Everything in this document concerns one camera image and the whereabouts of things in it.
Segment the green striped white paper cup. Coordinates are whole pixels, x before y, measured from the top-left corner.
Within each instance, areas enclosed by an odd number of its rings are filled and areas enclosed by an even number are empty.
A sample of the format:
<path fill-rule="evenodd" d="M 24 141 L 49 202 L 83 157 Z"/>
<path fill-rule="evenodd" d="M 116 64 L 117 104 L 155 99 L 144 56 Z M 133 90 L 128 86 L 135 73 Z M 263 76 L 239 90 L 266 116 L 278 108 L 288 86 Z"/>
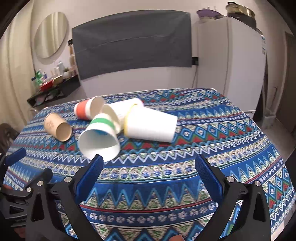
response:
<path fill-rule="evenodd" d="M 105 162 L 113 160 L 120 152 L 115 125 L 108 114 L 100 113 L 90 122 L 78 139 L 82 155 L 93 159 L 102 156 Z"/>

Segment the red striped paper cup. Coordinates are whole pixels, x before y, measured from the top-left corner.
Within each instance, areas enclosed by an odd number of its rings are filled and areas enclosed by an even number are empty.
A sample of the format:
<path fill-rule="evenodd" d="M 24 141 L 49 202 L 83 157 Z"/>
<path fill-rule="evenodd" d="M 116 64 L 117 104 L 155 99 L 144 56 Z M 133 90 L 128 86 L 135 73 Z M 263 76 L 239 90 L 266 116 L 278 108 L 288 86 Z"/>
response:
<path fill-rule="evenodd" d="M 81 120 L 93 120 L 93 118 L 102 112 L 105 100 L 100 96 L 81 101 L 74 106 L 74 114 Z"/>

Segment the plain white paper cup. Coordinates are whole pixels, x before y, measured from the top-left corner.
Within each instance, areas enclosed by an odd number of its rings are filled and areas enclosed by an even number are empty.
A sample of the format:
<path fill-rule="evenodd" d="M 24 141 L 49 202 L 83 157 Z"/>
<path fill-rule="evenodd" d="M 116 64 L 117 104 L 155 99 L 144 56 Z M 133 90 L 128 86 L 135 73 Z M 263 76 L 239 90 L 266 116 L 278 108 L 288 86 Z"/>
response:
<path fill-rule="evenodd" d="M 141 107 L 144 106 L 143 102 L 139 98 L 118 101 L 111 104 L 105 104 L 103 106 L 102 112 L 111 117 L 117 134 L 123 130 L 125 116 L 134 105 Z"/>

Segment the yellow rimmed white paper cup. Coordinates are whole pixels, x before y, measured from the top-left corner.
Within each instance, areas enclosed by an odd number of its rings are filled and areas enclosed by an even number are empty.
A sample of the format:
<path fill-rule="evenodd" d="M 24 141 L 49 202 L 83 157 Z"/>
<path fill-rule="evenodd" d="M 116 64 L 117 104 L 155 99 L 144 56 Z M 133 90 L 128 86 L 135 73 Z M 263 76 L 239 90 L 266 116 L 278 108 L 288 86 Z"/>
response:
<path fill-rule="evenodd" d="M 175 115 L 134 105 L 125 116 L 123 132 L 129 138 L 171 143 L 177 121 Z"/>

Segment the blue patterned tablecloth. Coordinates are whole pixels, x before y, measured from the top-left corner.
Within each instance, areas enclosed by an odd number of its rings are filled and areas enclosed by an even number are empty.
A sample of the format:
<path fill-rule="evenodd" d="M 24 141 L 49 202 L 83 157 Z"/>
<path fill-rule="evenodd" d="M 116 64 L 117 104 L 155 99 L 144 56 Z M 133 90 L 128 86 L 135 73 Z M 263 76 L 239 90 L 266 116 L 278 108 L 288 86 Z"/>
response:
<path fill-rule="evenodd" d="M 194 240 L 218 204 L 195 169 L 197 154 L 239 182 L 259 181 L 275 231 L 295 203 L 284 161 L 256 123 L 212 89 L 166 89 L 112 94 L 110 104 L 139 98 L 178 117 L 170 144 L 119 135 L 121 151 L 105 164 L 81 203 L 104 240 Z"/>

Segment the red container on shelf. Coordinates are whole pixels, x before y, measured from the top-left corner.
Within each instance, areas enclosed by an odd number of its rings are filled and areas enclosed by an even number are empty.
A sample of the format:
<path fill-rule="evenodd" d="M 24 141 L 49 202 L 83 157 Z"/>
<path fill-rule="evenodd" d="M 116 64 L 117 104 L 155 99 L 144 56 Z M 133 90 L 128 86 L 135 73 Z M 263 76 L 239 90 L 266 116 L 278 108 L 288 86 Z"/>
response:
<path fill-rule="evenodd" d="M 50 89 L 51 87 L 53 87 L 53 81 L 52 81 L 52 80 L 43 83 L 43 84 L 40 86 L 40 90 L 41 90 L 41 91 L 45 91 L 45 90 Z"/>

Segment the green plastic bottle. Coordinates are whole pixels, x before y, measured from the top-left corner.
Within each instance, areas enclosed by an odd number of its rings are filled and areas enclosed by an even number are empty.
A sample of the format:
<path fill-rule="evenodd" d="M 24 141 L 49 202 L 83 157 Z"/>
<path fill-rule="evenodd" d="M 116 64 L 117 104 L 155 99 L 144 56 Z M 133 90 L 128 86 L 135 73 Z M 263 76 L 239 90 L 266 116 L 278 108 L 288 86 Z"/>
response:
<path fill-rule="evenodd" d="M 34 83 L 34 85 L 36 85 L 37 88 L 39 88 L 41 85 L 43 85 L 44 82 L 44 76 L 41 70 L 38 70 L 35 73 L 35 76 L 31 79 Z"/>

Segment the brown door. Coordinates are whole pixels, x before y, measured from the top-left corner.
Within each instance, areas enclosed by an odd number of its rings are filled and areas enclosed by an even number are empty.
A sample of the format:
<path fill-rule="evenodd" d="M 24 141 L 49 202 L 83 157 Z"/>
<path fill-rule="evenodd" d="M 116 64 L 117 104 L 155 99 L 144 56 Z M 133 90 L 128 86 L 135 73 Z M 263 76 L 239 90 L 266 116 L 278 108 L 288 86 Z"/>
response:
<path fill-rule="evenodd" d="M 295 37 L 286 33 L 287 69 L 277 119 L 295 138 Z"/>

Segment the white bottle on shelf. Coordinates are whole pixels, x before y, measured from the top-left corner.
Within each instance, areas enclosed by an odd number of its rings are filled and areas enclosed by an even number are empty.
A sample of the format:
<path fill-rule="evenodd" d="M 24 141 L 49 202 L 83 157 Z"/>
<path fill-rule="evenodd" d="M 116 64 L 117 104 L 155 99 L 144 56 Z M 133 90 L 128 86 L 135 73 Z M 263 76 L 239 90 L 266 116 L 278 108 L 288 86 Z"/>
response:
<path fill-rule="evenodd" d="M 58 62 L 57 67 L 59 68 L 59 72 L 60 72 L 60 74 L 63 75 L 63 74 L 64 74 L 64 71 L 65 71 L 65 66 L 64 66 L 64 64 L 62 63 L 62 61 L 59 61 L 59 62 Z"/>

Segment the white refrigerator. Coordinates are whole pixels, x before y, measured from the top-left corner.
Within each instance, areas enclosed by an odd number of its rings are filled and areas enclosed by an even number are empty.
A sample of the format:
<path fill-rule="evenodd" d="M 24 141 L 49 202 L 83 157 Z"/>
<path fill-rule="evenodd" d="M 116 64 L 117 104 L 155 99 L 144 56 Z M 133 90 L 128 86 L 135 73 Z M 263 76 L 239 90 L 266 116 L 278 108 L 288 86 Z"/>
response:
<path fill-rule="evenodd" d="M 198 88 L 213 88 L 251 118 L 262 90 L 265 37 L 231 17 L 198 25 Z"/>

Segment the dark grey covered television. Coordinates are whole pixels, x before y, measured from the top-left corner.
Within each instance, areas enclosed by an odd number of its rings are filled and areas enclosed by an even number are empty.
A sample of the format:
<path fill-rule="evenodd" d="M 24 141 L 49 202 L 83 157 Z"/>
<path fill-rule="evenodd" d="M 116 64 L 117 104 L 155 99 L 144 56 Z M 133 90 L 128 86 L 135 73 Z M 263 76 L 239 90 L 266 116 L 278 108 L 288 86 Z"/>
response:
<path fill-rule="evenodd" d="M 191 15 L 185 11 L 129 11 L 72 29 L 81 79 L 123 70 L 191 67 Z"/>

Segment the metal pot on fridge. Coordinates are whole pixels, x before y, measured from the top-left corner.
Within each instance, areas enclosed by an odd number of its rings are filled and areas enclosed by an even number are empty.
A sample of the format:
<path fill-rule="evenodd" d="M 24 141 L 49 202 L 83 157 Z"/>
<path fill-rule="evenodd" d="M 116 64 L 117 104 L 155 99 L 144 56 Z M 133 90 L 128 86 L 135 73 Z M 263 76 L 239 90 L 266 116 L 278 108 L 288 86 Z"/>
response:
<path fill-rule="evenodd" d="M 227 16 L 235 18 L 256 30 L 255 13 L 246 6 L 229 1 L 225 7 Z"/>

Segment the purple bowl on fridge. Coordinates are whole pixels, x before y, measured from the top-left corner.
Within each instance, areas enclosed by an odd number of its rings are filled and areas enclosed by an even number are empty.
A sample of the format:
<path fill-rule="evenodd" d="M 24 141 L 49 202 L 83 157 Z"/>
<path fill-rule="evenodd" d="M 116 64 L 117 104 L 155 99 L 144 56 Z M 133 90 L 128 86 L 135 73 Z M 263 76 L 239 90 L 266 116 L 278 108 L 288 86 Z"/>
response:
<path fill-rule="evenodd" d="M 201 20 L 205 19 L 217 19 L 219 16 L 221 16 L 221 13 L 212 10 L 212 9 L 200 9 L 197 11 L 197 15 Z"/>

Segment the black wall shelf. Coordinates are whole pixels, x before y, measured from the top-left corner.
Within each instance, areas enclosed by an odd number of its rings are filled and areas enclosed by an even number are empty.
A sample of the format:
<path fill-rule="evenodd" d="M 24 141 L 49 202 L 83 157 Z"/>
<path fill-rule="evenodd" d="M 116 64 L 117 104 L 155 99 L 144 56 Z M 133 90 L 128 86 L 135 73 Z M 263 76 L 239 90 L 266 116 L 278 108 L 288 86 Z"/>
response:
<path fill-rule="evenodd" d="M 79 77 L 78 75 L 75 75 L 69 79 L 63 80 L 63 82 L 59 83 L 57 86 L 52 86 L 44 91 L 38 91 L 27 99 L 27 103 L 33 108 L 41 106 L 49 102 L 66 98 L 79 87 Z"/>

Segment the black wall socket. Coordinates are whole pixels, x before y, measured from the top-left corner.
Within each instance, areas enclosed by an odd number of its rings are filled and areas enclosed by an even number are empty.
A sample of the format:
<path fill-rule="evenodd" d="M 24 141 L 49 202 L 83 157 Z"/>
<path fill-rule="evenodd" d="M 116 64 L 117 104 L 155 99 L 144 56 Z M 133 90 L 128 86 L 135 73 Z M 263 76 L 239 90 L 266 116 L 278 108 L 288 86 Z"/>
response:
<path fill-rule="evenodd" d="M 195 66 L 199 65 L 199 58 L 198 57 L 192 57 L 192 65 L 195 65 Z"/>

